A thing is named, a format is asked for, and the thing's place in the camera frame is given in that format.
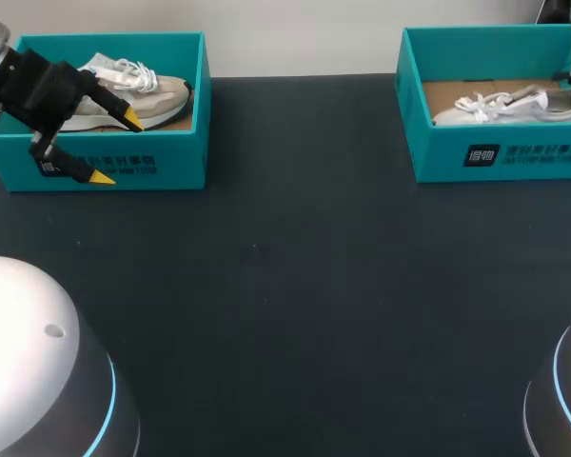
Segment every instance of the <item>beige sneaker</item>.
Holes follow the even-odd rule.
[[[178,114],[186,107],[192,93],[192,87],[183,79],[157,76],[141,62],[135,64],[126,59],[114,61],[100,53],[95,54],[80,70],[91,70],[102,86],[126,100],[135,110],[144,129],[158,129],[178,119]],[[126,129],[105,109],[85,97],[62,131],[110,126]]]

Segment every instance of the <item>teal shoebox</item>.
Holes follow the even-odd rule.
[[[571,178],[571,123],[437,127],[423,91],[446,81],[550,83],[562,70],[571,70],[570,25],[404,30],[395,85],[417,181]]]
[[[57,144],[116,181],[116,186],[78,184],[45,177],[28,153],[31,133],[4,114],[0,119],[0,178],[9,191],[202,189],[206,181],[211,77],[202,33],[26,35],[16,47],[51,62],[85,65],[96,53],[142,62],[157,74],[188,80],[194,88],[188,130],[133,133],[60,133]]]

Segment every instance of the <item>white shoelace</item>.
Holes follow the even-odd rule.
[[[512,100],[509,93],[499,92],[487,97],[482,97],[482,95],[477,92],[474,93],[478,97],[478,100],[473,101],[469,97],[463,97],[455,102],[455,107],[474,114],[474,118],[481,124],[495,120],[501,114],[513,114],[505,105]]]
[[[156,73],[142,62],[135,64],[127,59],[120,59],[114,63],[114,68],[123,73],[124,81],[128,75],[137,76],[137,79],[132,83],[124,82],[120,86],[114,86],[117,90],[137,90],[141,93],[148,93],[155,91],[159,87]]]

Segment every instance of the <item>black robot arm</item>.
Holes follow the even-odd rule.
[[[64,122],[89,96],[108,114],[133,131],[143,128],[130,105],[99,84],[95,75],[67,62],[52,64],[34,52],[19,53],[7,45],[10,32],[0,23],[0,115],[7,112],[34,132],[30,153],[51,162],[80,183],[114,184],[100,171],[55,144]]]

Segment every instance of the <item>sneaker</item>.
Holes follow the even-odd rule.
[[[433,118],[434,125],[571,122],[571,89],[542,89],[534,85],[514,93],[476,96],[477,100],[457,100],[455,108]]]
[[[192,87],[183,79],[157,76],[141,62],[135,64],[126,59],[114,61],[100,53],[95,54],[80,70],[94,72],[102,86],[126,100],[135,110],[144,129],[158,129],[178,119],[192,93]],[[98,127],[126,129],[105,109],[85,97],[62,131]]]

